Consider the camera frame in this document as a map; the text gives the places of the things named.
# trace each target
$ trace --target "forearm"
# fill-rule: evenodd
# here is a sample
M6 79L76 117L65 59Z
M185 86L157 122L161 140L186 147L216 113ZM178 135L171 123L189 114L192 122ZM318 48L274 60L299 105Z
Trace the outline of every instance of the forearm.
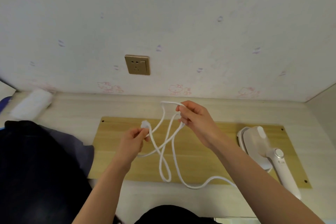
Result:
M261 223L323 223L229 138L214 140L212 150Z
M112 160L99 178L73 224L111 224L126 171Z

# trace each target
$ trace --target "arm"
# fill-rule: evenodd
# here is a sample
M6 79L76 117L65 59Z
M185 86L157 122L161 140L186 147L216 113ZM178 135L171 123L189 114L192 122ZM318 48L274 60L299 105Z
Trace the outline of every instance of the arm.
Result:
M132 161L141 152L148 128L133 128L121 138L110 165L99 178L73 224L111 224L116 213L120 189Z
M261 223L324 223L222 133L206 108L191 101L182 104L186 107L176 108L181 121L217 155Z

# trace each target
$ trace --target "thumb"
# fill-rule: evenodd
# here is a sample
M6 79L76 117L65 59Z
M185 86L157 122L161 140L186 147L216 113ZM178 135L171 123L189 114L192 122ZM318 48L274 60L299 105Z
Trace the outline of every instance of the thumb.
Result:
M186 116L189 120L193 121L194 118L197 117L197 114L193 111L189 110L187 107L180 105L180 112Z
M138 141L142 141L143 139L145 139L145 137L148 135L149 133L149 129L148 128L144 128L143 130L141 130L141 132L137 135L137 137L135 138Z

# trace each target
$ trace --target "gray fabric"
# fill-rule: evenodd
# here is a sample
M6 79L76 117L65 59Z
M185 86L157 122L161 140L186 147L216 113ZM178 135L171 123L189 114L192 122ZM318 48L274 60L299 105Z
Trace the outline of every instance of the gray fabric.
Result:
M63 147L66 153L77 161L79 168L83 171L85 176L88 177L95 155L93 145L85 146L82 141L72 135L44 126L41 126L41 128L46 130L55 141Z

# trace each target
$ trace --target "hand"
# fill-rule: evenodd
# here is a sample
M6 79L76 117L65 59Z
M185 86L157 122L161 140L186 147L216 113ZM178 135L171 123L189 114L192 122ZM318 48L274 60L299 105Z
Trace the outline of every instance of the hand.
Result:
M211 149L214 140L223 137L223 132L217 127L205 107L189 100L182 104L186 107L181 105L176 107L176 111L181 112L179 121L191 128L202 144Z
M149 141L149 137L146 137L148 133L148 128L131 128L126 131L121 137L120 144L113 157L115 164L128 172L132 161L141 152L144 140Z

